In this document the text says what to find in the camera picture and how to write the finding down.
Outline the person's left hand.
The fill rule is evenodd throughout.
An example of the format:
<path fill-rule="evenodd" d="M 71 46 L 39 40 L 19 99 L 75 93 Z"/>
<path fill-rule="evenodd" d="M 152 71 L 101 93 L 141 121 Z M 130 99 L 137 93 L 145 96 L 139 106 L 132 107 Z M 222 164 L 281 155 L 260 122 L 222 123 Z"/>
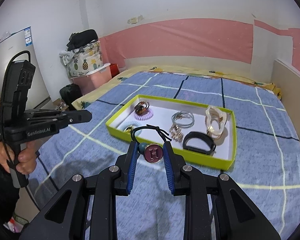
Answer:
<path fill-rule="evenodd" d="M 14 160 L 14 152 L 10 146 L 6 146 L 5 149 L 2 142 L 0 142 L 0 165 L 10 173 L 10 168 L 7 161 L 11 158 Z M 26 147 L 19 153 L 18 161 L 19 164 L 16 166 L 16 169 L 21 174 L 27 175 L 31 174 L 36 168 L 36 152 L 37 152 L 37 143 L 36 141 L 31 141 L 26 143 Z"/>

